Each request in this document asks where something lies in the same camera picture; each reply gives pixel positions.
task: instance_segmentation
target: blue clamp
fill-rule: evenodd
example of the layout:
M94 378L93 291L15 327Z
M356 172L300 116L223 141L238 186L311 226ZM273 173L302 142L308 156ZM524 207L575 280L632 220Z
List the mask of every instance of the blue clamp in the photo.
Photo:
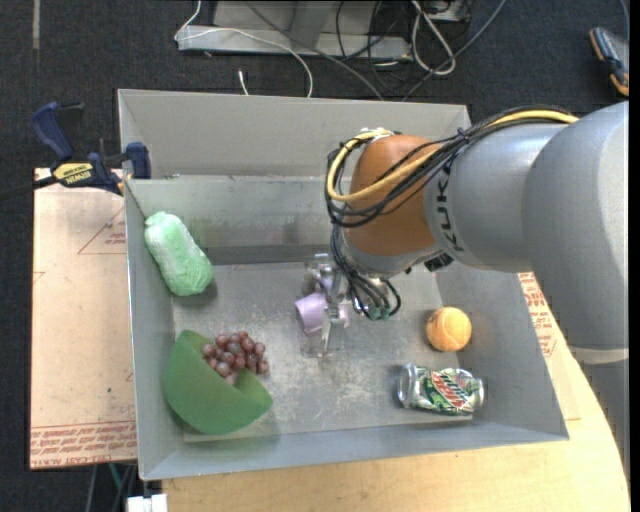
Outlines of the blue clamp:
M106 158L103 152L92 151L83 161L72 161L75 149L67 137L68 130L75 130L84 112L84 104L61 106L47 103L31 116L31 125L41 142L54 150L56 162L50 167L51 177L36 181L34 186L61 183L65 187L95 187L123 194L122 180L112 168L126 160L133 166L133 177L151 178L149 154L144 144L130 143L125 153Z

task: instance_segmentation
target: yellow cable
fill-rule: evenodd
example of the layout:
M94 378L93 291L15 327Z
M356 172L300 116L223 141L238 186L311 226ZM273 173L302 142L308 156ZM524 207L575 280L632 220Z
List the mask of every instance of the yellow cable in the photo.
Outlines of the yellow cable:
M549 119L549 120L559 121L561 123L566 123L566 124L571 124L578 120L578 118L575 116L563 114L562 112L556 112L554 110L528 110L525 112L518 112L515 114L506 115L504 117L501 117L500 119L497 119L493 123L490 123L488 126L495 126L498 124L507 123L509 121L518 121L521 119ZM392 134L392 132L388 130L378 129L371 132L361 133L359 135L356 135L353 139L358 139L362 141L362 140L372 139L380 135L390 135L390 134ZM420 167L424 162L426 162L429 158L431 158L431 155L432 155L432 153L429 153L426 156L422 156L414 160L413 162L396 169L391 174L386 176L384 179L372 185L369 185L368 187L363 188L358 192L354 192L352 194L346 194L346 195L338 194L333 186L333 180L345 156L347 156L347 154L353 148L353 146L357 144L357 141L353 139L347 142L342 147L342 149L338 152L335 159L331 163L331 167L329 168L329 172L327 174L327 193L329 194L329 197L331 197L331 199L333 199L334 201L340 201L340 202L346 203L348 201L356 201L358 199L362 199L363 197L370 196L371 194L377 192L381 188L387 186L387 184L390 183L391 181L394 181L394 180L397 180L398 178L403 178L409 175L415 169Z
M489 126L495 126L496 124L508 123L509 121L518 121L520 119L542 118L551 119L553 121L559 121L561 123L571 124L578 120L576 116L569 114L563 114L562 112L556 112L555 110L527 110L525 112L517 112L515 114L508 114L500 119L497 119Z

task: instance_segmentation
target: grape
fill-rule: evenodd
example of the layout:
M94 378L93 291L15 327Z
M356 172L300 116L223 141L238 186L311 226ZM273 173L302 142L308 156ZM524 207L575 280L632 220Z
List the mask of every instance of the grape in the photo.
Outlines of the grape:
M205 357L213 356L213 351L216 349L213 343L205 343L202 345L202 355Z
M236 360L233 362L233 369L240 370L244 368L247 364L247 360L243 356L237 356Z
M224 378L224 380L226 380L231 386L234 386L237 378L238 374L236 372L231 372Z
M222 361L227 363L229 366L233 366L233 363L236 361L236 356L234 356L231 352L225 352L222 354Z
M258 370L258 356L255 354L248 354L246 365L249 370L255 373Z
M255 343L251 338L249 338L249 336L247 336L246 338L242 338L240 344L242 345L242 348L247 352L251 352L253 350L253 346L255 345Z
M263 360L265 350L265 344L256 343L247 331L219 334L215 344L202 346L204 359L231 385L235 385L242 368L261 375L269 373L269 363Z
M237 356L240 352L242 352L242 347L240 346L240 343L229 341L229 344L227 345L227 352L231 352L234 356Z
M216 338L216 345L218 345L221 349L226 348L227 343L229 343L229 337L224 334L219 335Z
M216 371L220 375L220 377L227 377L231 373L231 368L224 361L221 361L216 366Z
M260 359L262 359L262 355L264 354L264 351L266 350L266 347L264 346L264 343L256 343L253 346L253 353L256 354Z
M260 361L258 363L258 373L259 374L269 373L269 363L267 363L266 361Z

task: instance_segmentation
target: soda can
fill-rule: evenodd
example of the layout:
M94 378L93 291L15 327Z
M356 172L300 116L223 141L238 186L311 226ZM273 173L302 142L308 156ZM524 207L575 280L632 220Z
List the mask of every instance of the soda can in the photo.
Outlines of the soda can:
M407 409L467 415L482 407L484 387L481 379L460 368L431 370L409 363L400 371L398 399Z

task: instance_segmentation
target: green bowl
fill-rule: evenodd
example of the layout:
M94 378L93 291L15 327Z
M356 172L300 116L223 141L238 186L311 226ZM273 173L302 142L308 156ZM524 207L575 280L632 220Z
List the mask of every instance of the green bowl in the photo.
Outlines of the green bowl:
M228 434L258 419L273 401L247 369L238 372L235 386L220 377L202 357L205 343L211 341L196 332L180 333L162 375L162 390L174 412L194 429Z

